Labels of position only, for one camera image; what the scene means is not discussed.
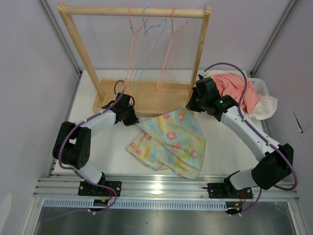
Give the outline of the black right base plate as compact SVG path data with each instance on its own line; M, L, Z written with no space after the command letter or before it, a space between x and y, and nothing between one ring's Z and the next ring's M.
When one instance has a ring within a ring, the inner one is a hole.
M252 199L252 189L235 189L226 183L208 183L203 189L207 190L212 199Z

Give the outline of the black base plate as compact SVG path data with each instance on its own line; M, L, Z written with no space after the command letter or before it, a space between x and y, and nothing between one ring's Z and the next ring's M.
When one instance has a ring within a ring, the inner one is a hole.
M122 189L121 181L106 181L105 186L114 189L116 191L117 197L120 196L121 189ZM114 196L114 193L109 192L109 190L106 188L93 186L83 181L79 185L78 195L79 196L93 196L93 197L96 197L96 196L109 197L109 196Z
M212 199L252 199L252 189L235 189L226 183L208 183L203 189L207 190Z

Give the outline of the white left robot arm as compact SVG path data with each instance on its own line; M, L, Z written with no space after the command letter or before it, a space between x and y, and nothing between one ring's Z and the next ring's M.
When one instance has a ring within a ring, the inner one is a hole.
M139 123L135 114L135 100L125 93L117 93L93 116L79 123L65 121L62 123L52 156L58 160L62 169L72 170L89 184L89 190L96 196L106 191L106 176L91 162L91 139L107 127L122 122L125 126Z

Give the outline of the white sheer garment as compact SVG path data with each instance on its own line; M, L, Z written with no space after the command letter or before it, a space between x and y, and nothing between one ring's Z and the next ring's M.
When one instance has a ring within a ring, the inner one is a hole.
M260 96L256 105L252 108L249 115L252 119L265 120L274 115L277 110L278 99L269 95Z

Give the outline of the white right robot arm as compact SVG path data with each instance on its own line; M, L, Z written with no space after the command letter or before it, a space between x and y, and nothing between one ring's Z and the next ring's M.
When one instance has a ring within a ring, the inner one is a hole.
M195 82L187 109L206 112L232 130L250 149L258 164L244 171L237 171L225 179L224 194L235 197L244 188L259 187L267 190L293 173L294 151L289 144L275 141L243 113L241 106L231 96L220 96L211 77Z

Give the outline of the floral pastel skirt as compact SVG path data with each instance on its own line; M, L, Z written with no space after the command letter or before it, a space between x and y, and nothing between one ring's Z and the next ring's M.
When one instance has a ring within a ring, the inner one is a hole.
M187 108L162 114L138 124L141 133L126 150L142 165L155 171L198 178L205 155L206 140Z

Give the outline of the aluminium mounting rail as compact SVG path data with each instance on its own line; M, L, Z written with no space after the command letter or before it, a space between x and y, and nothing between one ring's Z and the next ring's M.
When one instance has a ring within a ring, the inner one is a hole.
M221 183L223 176L202 176L195 180L172 175L107 174L108 181L121 181L120 199L201 200L208 198L208 183ZM39 178L35 197L77 197L80 178L73 173L56 173Z

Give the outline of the coral pink garment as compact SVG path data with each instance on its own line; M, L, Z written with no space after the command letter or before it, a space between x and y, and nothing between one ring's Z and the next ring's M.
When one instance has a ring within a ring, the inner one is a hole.
M245 87L245 80L243 76L239 76L234 73L220 73L211 75L210 77L214 80L220 96L229 95L237 103L239 103L239 99ZM245 113L251 114L252 108L256 105L257 101L253 101L252 97L248 96L247 87L241 103L241 108Z

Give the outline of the wooden hanger rack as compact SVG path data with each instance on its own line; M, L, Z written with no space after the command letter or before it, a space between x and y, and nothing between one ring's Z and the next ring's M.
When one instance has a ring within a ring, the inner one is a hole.
M70 6L65 2L59 2L57 4L57 9L97 91L97 96L93 105L94 112L99 111L105 101L109 100L109 97L106 96L105 92L108 91L109 88L113 88L113 80L108 78L100 80L98 78L88 51L76 27L74 19L72 18L74 15L202 19L198 49L190 83L165 82L165 84L162 85L161 81L143 80L139 82L139 90L137 92L131 90L130 86L125 86L126 92L135 98L135 109L140 117L156 117L163 113L178 109L180 106L187 103L191 97L192 88L195 85L197 72L199 70L211 15L210 6L207 5L204 9L126 8L108 6Z

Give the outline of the white plastic laundry basket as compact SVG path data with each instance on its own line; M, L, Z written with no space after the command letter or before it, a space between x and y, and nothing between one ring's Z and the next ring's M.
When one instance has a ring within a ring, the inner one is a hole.
M253 101L259 101L262 96L269 96L267 86L262 79L248 78L247 93Z

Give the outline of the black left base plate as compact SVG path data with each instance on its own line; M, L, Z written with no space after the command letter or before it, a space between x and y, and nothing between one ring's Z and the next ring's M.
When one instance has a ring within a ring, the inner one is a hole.
M116 191L117 197L120 196L121 189L122 189L121 181L106 181L105 186L114 189ZM78 195L79 196L93 196L93 197L96 197L96 196L109 197L109 196L114 196L114 193L109 192L109 190L106 188L93 186L83 181L79 185Z

